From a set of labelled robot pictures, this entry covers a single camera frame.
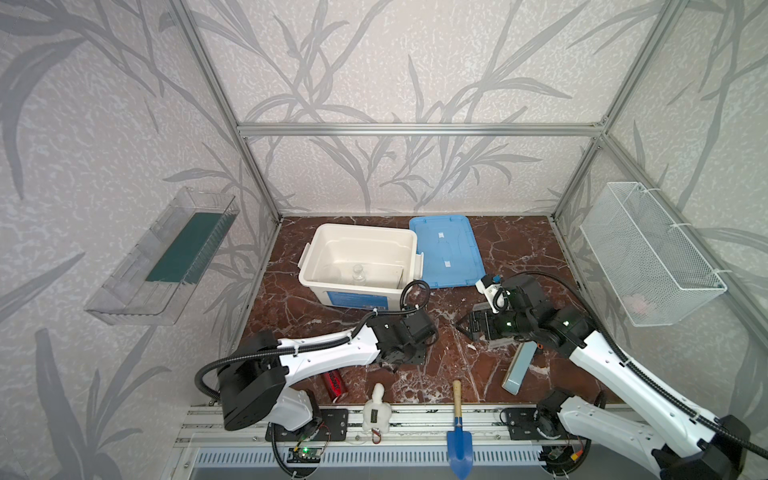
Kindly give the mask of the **small clear glass beaker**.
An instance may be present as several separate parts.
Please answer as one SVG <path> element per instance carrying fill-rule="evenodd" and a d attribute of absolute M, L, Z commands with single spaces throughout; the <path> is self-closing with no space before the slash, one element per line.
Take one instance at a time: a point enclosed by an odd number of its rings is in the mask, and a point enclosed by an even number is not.
<path fill-rule="evenodd" d="M 352 278 L 355 284 L 364 285 L 366 283 L 367 277 L 365 268 L 362 264 L 356 264 L 353 266 Z"/>

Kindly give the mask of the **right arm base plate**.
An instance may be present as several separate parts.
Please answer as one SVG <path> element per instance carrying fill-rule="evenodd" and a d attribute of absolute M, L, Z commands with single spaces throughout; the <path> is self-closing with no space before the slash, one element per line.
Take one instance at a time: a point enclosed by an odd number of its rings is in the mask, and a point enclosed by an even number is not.
<path fill-rule="evenodd" d="M 541 433 L 535 407 L 508 407 L 500 413 L 500 420 L 506 426 L 511 440 L 555 440 L 558 436 Z"/>

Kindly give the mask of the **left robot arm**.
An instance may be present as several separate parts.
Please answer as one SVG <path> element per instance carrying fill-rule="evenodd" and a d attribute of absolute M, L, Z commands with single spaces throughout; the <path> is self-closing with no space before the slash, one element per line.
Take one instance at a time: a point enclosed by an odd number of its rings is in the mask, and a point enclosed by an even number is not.
<path fill-rule="evenodd" d="M 317 425 L 314 396 L 293 386 L 347 367 L 422 363 L 439 333 L 427 313 L 430 296 L 427 282 L 413 280 L 401 291 L 397 310 L 374 308 L 351 329 L 298 339 L 261 331 L 232 355 L 201 367 L 194 385 L 220 405 L 227 431 L 262 421 L 289 432 Z"/>

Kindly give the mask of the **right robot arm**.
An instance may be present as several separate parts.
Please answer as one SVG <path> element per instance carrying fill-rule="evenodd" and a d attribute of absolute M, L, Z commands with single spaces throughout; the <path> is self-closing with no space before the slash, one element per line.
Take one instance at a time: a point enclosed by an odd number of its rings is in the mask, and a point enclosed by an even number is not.
<path fill-rule="evenodd" d="M 718 417 L 684 398 L 635 359 L 607 332 L 585 301 L 557 308 L 539 284 L 541 271 L 509 279 L 485 275 L 476 283 L 488 305 L 456 323 L 472 340 L 513 339 L 557 352 L 588 372 L 641 416 L 630 421 L 565 390 L 539 402 L 537 419 L 546 437 L 559 429 L 595 440 L 646 468 L 659 479 L 736 479 L 746 457 L 766 449 L 733 415 Z"/>

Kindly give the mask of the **white plastic storage bin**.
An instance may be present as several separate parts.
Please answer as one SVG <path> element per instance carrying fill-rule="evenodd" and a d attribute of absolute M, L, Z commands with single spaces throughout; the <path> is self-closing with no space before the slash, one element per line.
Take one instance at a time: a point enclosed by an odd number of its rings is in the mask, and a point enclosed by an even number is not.
<path fill-rule="evenodd" d="M 313 280 L 316 269 L 329 263 L 344 264 L 343 284 Z M 353 282 L 356 264 L 365 268 L 364 285 Z M 422 278 L 424 260 L 411 230 L 326 223 L 306 244 L 298 266 L 299 282 L 326 306 L 398 310 L 402 290 Z"/>

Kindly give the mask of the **clear acrylic test tube rack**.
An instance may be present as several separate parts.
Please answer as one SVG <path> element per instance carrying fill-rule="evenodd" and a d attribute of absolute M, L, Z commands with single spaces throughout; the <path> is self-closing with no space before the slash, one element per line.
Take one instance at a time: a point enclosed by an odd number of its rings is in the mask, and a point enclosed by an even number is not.
<path fill-rule="evenodd" d="M 479 350 L 484 352 L 500 352 L 509 348 L 517 349 L 519 345 L 520 342 L 514 338 L 502 338 L 482 342 Z"/>

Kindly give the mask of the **blue plastic bin lid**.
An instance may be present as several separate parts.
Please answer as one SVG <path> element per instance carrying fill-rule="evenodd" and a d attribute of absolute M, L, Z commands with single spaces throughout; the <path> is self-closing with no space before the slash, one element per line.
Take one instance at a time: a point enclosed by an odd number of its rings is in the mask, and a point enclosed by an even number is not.
<path fill-rule="evenodd" d="M 414 217 L 409 229 L 423 255 L 422 279 L 432 289 L 474 286 L 486 274 L 469 219 L 463 215 Z"/>

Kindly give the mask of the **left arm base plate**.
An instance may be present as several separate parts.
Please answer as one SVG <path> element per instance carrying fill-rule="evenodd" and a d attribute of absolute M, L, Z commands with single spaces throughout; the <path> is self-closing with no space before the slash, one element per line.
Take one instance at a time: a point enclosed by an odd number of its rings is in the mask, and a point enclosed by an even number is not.
<path fill-rule="evenodd" d="M 266 440 L 268 442 L 275 440 L 276 442 L 294 443 L 298 443 L 300 440 L 345 441 L 349 426 L 349 410 L 323 408 L 320 413 L 320 419 L 314 419 L 296 431 L 288 431 L 280 425 L 270 424 L 267 429 Z"/>

